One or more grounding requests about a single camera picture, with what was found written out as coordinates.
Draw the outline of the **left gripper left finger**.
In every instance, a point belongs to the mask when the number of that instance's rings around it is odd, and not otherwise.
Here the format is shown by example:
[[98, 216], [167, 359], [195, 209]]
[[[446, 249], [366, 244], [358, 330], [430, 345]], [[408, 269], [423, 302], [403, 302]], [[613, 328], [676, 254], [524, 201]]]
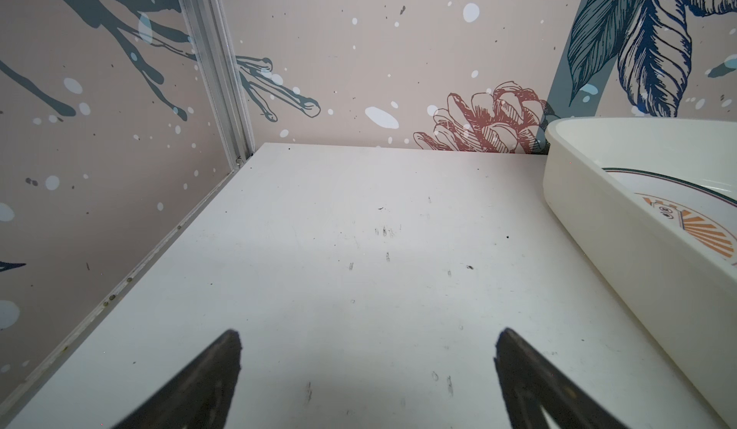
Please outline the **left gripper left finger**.
[[225, 331], [116, 426], [223, 428], [241, 371], [241, 350], [238, 332]]

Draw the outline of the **large orange sunburst plate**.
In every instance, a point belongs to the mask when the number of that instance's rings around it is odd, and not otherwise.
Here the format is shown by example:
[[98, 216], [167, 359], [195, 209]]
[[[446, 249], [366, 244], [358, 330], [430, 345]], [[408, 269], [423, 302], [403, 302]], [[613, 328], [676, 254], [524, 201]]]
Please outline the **large orange sunburst plate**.
[[631, 168], [608, 168], [608, 174], [654, 209], [659, 218], [682, 229], [736, 265], [736, 201], [706, 186]]

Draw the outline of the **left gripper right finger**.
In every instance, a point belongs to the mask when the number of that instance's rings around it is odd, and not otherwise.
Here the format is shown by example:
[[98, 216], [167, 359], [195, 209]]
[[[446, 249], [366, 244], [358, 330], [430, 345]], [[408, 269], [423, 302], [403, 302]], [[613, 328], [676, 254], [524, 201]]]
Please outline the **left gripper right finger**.
[[625, 426], [511, 328], [498, 337], [494, 365], [511, 427]]

